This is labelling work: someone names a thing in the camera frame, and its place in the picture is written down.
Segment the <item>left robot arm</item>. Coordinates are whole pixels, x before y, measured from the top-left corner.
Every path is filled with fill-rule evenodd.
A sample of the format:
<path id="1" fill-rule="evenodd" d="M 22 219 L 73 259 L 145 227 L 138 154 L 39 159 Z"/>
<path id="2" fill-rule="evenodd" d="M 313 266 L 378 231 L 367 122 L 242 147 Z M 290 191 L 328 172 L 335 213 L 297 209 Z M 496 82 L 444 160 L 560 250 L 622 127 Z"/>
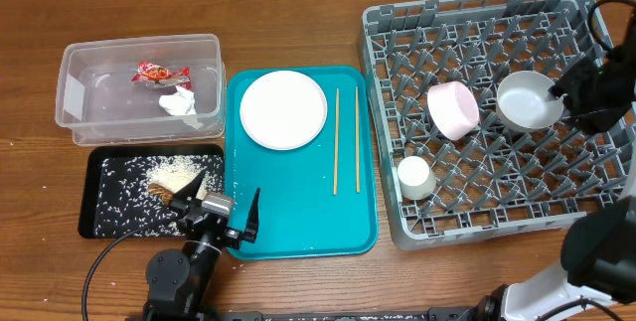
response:
<path id="1" fill-rule="evenodd" d="M 148 262 L 149 285 L 144 320 L 214 320 L 216 315 L 203 305 L 215 265 L 227 248 L 238 250 L 254 243 L 259 227 L 256 190 L 242 231 L 230 226 L 234 200 L 209 192 L 200 198 L 204 172 L 177 192 L 153 184 L 150 193 L 177 214 L 177 227 L 186 236 L 180 249 L 165 249 Z"/>

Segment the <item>pink bowl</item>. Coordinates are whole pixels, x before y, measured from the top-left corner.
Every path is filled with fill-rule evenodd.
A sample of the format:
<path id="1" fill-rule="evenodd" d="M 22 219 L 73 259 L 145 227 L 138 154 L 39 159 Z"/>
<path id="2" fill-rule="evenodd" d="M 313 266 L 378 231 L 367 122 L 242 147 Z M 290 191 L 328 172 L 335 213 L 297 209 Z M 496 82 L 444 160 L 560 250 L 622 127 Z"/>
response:
<path id="1" fill-rule="evenodd" d="M 434 125 L 449 140 L 458 140 L 479 123 L 479 108 L 471 90 L 460 81 L 433 85 L 427 92 Z"/>

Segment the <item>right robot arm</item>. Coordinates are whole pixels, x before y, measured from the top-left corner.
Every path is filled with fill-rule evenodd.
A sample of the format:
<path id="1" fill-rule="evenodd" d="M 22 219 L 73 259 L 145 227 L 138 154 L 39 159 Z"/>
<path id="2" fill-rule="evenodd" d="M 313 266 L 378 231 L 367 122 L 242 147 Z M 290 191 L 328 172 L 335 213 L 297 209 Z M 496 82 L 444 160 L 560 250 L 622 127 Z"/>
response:
<path id="1" fill-rule="evenodd" d="M 584 58 L 550 92 L 562 97 L 570 124 L 586 134 L 607 132 L 635 100 L 635 29 L 621 45 L 605 46 L 597 66 Z M 594 306 L 608 311 L 635 300 L 635 175 L 617 202 L 575 222 L 559 262 L 516 284 L 502 285 L 461 314 L 463 320 L 562 320 Z"/>

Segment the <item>rice and food scraps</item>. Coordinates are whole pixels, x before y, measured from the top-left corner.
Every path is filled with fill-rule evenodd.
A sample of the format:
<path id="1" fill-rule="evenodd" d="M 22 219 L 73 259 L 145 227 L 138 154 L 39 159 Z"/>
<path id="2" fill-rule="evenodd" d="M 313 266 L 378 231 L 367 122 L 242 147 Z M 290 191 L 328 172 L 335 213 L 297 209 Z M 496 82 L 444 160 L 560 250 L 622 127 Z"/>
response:
<path id="1" fill-rule="evenodd" d="M 118 238 L 175 214 L 150 192 L 155 184 L 175 193 L 200 172 L 206 176 L 197 197 L 221 192 L 223 158 L 219 155 L 109 157 L 101 168 L 92 232 L 96 238 Z"/>

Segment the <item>grey bowl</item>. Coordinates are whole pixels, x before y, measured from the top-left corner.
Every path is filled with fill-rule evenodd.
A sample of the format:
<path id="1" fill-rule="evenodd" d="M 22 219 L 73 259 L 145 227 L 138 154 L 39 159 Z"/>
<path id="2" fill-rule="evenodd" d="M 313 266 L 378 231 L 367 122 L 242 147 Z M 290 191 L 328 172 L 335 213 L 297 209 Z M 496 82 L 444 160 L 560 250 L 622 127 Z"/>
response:
<path id="1" fill-rule="evenodd" d="M 508 128 L 532 132 L 551 127 L 563 114 L 562 100 L 550 94 L 555 83 L 533 71 L 519 71 L 501 80 L 496 94 L 496 113 Z"/>

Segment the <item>pink round plate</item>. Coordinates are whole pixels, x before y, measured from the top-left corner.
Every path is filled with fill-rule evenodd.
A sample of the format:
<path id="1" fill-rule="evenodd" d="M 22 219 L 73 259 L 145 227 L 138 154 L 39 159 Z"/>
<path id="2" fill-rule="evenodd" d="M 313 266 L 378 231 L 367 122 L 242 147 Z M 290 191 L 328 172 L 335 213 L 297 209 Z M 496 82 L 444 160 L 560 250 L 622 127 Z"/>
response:
<path id="1" fill-rule="evenodd" d="M 311 142 L 323 129 L 327 114 L 323 89 L 295 71 L 274 71 L 257 78 L 239 105 L 246 134 L 258 145 L 280 151 Z"/>

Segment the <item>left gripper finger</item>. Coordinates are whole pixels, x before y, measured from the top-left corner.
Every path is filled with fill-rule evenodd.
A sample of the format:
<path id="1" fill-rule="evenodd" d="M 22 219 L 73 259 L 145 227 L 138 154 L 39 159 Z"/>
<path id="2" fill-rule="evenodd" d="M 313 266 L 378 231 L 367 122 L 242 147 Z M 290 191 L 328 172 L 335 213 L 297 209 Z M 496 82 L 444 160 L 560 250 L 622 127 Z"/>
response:
<path id="1" fill-rule="evenodd" d="M 196 199 L 198 192 L 202 186 L 202 183 L 205 179 L 206 171 L 202 170 L 199 174 L 186 186 L 180 189 L 173 195 L 174 201 L 188 201 L 192 199 Z"/>
<path id="2" fill-rule="evenodd" d="M 247 242 L 255 242 L 257 238 L 257 233 L 259 229 L 259 212 L 258 212 L 258 201 L 259 201 L 260 189 L 257 188 L 255 190 L 251 206 L 247 215 L 246 225 L 244 230 L 244 240 Z"/>

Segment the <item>white tissue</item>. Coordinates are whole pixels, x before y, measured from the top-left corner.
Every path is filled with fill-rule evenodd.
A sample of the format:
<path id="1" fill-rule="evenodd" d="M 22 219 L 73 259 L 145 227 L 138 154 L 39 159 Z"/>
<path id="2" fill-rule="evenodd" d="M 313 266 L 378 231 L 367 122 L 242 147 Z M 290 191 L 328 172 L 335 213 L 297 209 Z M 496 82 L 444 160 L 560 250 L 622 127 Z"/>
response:
<path id="1" fill-rule="evenodd" d="M 195 95 L 194 93 L 180 85 L 176 85 L 176 92 L 162 95 L 159 98 L 159 105 L 170 115 L 180 116 L 184 123 L 200 129 L 203 123 L 196 117 Z"/>

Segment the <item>wooden chopstick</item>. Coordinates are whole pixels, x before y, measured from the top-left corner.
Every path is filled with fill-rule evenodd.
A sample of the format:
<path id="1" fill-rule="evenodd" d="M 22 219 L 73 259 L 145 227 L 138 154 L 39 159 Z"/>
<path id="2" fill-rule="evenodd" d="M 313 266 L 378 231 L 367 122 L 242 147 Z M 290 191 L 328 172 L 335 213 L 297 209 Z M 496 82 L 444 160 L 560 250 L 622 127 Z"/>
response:
<path id="1" fill-rule="evenodd" d="M 360 172 L 360 100 L 359 90 L 355 87 L 355 167 L 356 167 L 356 193 L 361 192 Z"/>
<path id="2" fill-rule="evenodd" d="M 335 97 L 335 124 L 334 124 L 334 170 L 333 170 L 333 195 L 338 195 L 339 179 L 339 130 L 340 130 L 340 90 L 336 88 Z"/>

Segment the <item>beige ceramic cup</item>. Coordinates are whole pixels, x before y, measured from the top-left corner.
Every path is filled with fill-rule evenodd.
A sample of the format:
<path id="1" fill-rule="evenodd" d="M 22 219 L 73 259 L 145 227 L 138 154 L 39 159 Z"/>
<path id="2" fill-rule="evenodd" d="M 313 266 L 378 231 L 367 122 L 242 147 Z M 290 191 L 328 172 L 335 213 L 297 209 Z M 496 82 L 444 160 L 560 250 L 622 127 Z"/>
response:
<path id="1" fill-rule="evenodd" d="M 407 199 L 421 200 L 434 191 L 436 179 L 428 163 L 419 156 L 408 156 L 397 165 L 401 194 Z"/>

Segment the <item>red snack wrapper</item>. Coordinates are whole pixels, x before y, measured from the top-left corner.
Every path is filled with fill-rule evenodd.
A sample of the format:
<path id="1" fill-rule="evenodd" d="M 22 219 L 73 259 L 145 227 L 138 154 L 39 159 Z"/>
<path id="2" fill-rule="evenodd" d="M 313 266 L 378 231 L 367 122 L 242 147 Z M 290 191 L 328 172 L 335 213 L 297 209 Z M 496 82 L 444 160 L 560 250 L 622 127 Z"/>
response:
<path id="1" fill-rule="evenodd" d="M 133 83 L 144 83 L 152 88 L 178 86 L 187 90 L 192 89 L 189 67 L 170 70 L 150 62 L 141 62 L 137 68 L 137 73 L 131 81 Z"/>

